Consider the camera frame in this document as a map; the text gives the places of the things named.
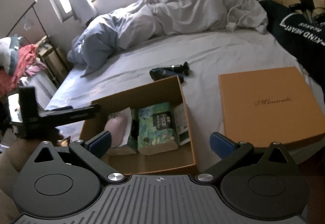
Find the person's left hand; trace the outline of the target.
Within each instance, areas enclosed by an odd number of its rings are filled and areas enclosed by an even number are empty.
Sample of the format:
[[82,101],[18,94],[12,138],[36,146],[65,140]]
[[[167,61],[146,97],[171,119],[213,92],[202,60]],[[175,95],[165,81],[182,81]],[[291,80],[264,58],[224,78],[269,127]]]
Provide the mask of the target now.
[[12,185],[41,142],[18,138],[1,153],[1,223],[11,223],[20,215],[12,199]]

